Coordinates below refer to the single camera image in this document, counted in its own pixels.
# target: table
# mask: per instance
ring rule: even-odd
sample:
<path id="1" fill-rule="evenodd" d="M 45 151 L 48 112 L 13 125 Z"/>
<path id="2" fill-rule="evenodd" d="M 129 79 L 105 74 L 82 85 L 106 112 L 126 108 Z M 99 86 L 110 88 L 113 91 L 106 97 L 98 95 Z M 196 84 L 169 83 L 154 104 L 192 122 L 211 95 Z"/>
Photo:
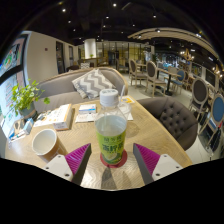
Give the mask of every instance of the table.
<path id="1" fill-rule="evenodd" d="M 159 79 L 159 72 L 163 72 L 163 73 L 166 73 L 169 75 L 169 79 L 168 79 L 168 84 L 167 84 L 167 89 L 165 91 L 165 94 L 168 95 L 168 96 L 172 96 L 173 94 L 169 91 L 170 89 L 170 80 L 171 80 L 171 76 L 174 76 L 174 77 L 181 77 L 181 75 L 178 75 L 178 74 L 174 74 L 174 73 L 171 73 L 171 72 L 168 72 L 162 68 L 157 68 L 157 79 Z"/>
<path id="2" fill-rule="evenodd" d="M 100 110 L 99 100 L 88 103 L 95 103 L 97 105 L 97 112 Z M 128 121 L 125 138 L 125 150 L 128 155 L 127 161 L 120 168 L 107 168 L 100 161 L 100 149 L 96 139 L 94 123 L 74 122 L 80 105 L 73 105 L 71 129 L 57 132 L 57 135 L 68 153 L 80 146 L 91 143 L 92 154 L 84 173 L 81 183 L 82 187 L 116 190 L 144 186 L 144 181 L 133 154 L 133 143 L 143 145 L 160 155 L 167 153 L 183 167 L 192 165 L 186 152 L 165 127 L 135 101 L 135 103 L 131 104 L 134 120 Z M 7 143 L 5 158 L 43 168 L 46 162 L 32 151 L 31 144 L 33 137 L 45 128 L 54 129 L 53 125 L 35 127 L 32 129 L 30 135 L 11 143 L 10 149 Z"/>

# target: wall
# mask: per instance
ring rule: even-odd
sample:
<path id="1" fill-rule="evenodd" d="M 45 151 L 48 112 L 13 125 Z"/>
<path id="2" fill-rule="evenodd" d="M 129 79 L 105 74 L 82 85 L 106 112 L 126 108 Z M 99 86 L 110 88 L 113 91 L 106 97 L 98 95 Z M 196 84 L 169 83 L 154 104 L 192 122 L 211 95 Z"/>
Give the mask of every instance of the wall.
<path id="1" fill-rule="evenodd" d="M 73 47 L 74 60 L 78 60 L 78 47 L 33 31 L 24 31 L 29 34 L 25 50 L 24 73 L 26 83 L 36 80 L 40 82 L 58 75 L 56 60 L 56 41 L 63 43 L 65 69 L 70 66 L 69 46 Z"/>

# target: dining chair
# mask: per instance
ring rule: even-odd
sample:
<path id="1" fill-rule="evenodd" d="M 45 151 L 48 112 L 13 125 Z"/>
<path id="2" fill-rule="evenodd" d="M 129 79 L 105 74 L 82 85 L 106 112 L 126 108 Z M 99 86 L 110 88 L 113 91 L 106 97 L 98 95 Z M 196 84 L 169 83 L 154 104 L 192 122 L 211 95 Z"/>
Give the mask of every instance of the dining chair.
<path id="1" fill-rule="evenodd" d="M 165 87 L 166 82 L 162 81 L 160 79 L 157 79 L 157 68 L 156 65 L 152 61 L 148 61 L 146 64 L 146 74 L 147 74 L 147 82 L 146 82 L 146 89 L 145 92 L 148 89 L 148 84 L 151 83 L 153 86 L 152 90 L 152 97 L 154 97 L 155 87 L 156 86 L 163 86 L 163 96 L 165 95 Z"/>
<path id="2" fill-rule="evenodd" d="M 178 87 L 179 87 L 179 89 L 180 89 L 180 94 L 181 94 L 181 90 L 182 90 L 182 86 L 183 86 L 183 81 L 184 81 L 184 79 L 185 79 L 185 71 L 184 70 L 179 70 L 178 72 L 177 72 L 177 74 L 178 75 L 180 75 L 180 76 L 177 76 L 176 77 L 176 80 L 171 80 L 171 83 L 174 85 L 174 90 L 175 90 L 175 87 L 177 87 L 177 89 L 178 89 Z"/>
<path id="3" fill-rule="evenodd" d="M 192 84 L 192 98 L 189 104 L 189 110 L 192 107 L 198 112 L 197 120 L 199 115 L 206 111 L 208 107 L 208 86 L 205 81 L 201 78 L 196 78 Z"/>
<path id="4" fill-rule="evenodd" d="M 185 151 L 194 144 L 198 121 L 177 99 L 167 96 L 137 101 L 166 128 Z"/>
<path id="5" fill-rule="evenodd" d="M 176 74 L 176 73 L 177 73 L 177 68 L 174 68 L 174 67 L 172 67 L 172 66 L 168 66 L 167 71 Z M 169 79 L 168 76 L 165 76 L 165 77 L 164 77 L 164 81 L 165 81 L 165 80 L 168 80 L 168 79 Z"/>
<path id="6" fill-rule="evenodd" d="M 131 76 L 131 86 L 132 86 L 132 80 L 135 79 L 135 89 L 137 87 L 137 80 L 147 80 L 147 76 L 145 74 L 142 74 L 137 71 L 137 64 L 133 59 L 129 60 L 129 77 Z"/>
<path id="7" fill-rule="evenodd" d="M 212 136 L 209 138 L 209 141 L 206 144 L 206 147 L 209 146 L 223 118 L 224 118 L 224 98 L 221 94 L 216 94 L 212 101 L 212 107 L 211 107 L 211 111 L 208 113 L 208 118 L 205 121 L 204 125 L 202 126 L 198 134 L 200 135 L 207 125 L 210 127 L 212 131 Z"/>

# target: glass partition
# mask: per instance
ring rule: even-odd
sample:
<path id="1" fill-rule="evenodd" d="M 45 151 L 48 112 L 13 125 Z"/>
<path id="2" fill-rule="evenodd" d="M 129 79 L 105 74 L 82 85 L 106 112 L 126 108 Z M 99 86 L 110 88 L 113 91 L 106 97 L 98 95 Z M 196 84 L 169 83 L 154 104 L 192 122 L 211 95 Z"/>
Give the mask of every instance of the glass partition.
<path id="1" fill-rule="evenodd" d="M 191 72 L 199 77 L 201 77 L 202 74 L 202 67 L 201 65 L 198 65 L 194 62 L 192 62 L 192 68 L 191 68 Z"/>

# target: pillar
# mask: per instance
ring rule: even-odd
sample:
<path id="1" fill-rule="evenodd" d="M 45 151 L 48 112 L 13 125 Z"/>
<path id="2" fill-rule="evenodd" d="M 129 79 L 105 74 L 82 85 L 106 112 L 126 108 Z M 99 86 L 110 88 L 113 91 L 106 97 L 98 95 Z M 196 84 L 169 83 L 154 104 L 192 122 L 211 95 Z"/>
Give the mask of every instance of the pillar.
<path id="1" fill-rule="evenodd" d="M 85 59 L 91 58 L 90 55 L 93 54 L 93 58 L 96 58 L 96 40 L 86 39 L 84 41 L 85 48 Z"/>

